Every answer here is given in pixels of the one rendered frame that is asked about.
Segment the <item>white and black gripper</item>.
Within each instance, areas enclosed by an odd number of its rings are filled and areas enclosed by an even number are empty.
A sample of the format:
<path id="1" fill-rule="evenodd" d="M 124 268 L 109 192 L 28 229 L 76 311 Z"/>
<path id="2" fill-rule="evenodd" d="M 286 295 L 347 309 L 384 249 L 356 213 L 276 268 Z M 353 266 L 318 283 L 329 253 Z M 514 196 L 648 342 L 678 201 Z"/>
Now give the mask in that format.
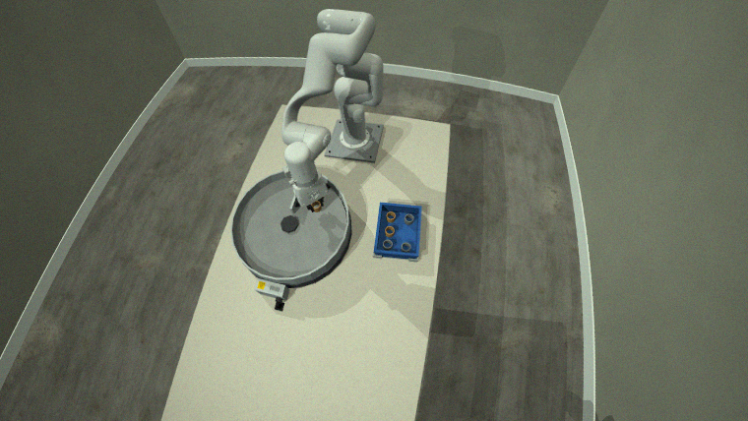
<path id="1" fill-rule="evenodd" d="M 294 184 L 292 185 L 294 189 L 293 192 L 295 191 L 294 192 L 294 195 L 295 195 L 294 205 L 296 208 L 300 206 L 302 206 L 303 208 L 307 207 L 309 211 L 311 210 L 313 212 L 313 208 L 311 204 L 316 201 L 319 201 L 322 207 L 324 206 L 323 205 L 324 196 L 328 194 L 328 190 L 331 188 L 331 186 L 325 183 L 323 176 L 318 170 L 317 172 L 318 172 L 318 179 L 314 185 L 308 188 L 300 188 Z"/>

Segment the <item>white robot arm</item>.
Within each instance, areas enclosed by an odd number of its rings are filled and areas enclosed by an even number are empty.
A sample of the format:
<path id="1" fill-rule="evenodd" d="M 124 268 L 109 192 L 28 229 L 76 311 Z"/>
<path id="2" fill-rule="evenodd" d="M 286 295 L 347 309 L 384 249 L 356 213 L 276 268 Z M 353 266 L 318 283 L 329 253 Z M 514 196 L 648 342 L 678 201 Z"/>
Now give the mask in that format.
<path id="1" fill-rule="evenodd" d="M 343 127 L 340 140 L 344 147 L 356 150 L 370 140 L 364 105 L 377 106 L 383 96 L 383 61 L 378 55 L 364 53 L 375 31 L 374 17 L 364 12 L 326 9 L 318 14 L 317 24 L 322 33 L 310 39 L 303 85 L 288 103 L 281 127 L 282 140 L 288 145 L 284 151 L 287 166 L 282 170 L 286 177 L 293 178 L 289 184 L 300 188 L 316 183 L 314 160 L 331 141 L 328 128 L 297 122 L 301 105 L 333 90 L 337 68 L 342 76 L 334 87 Z"/>

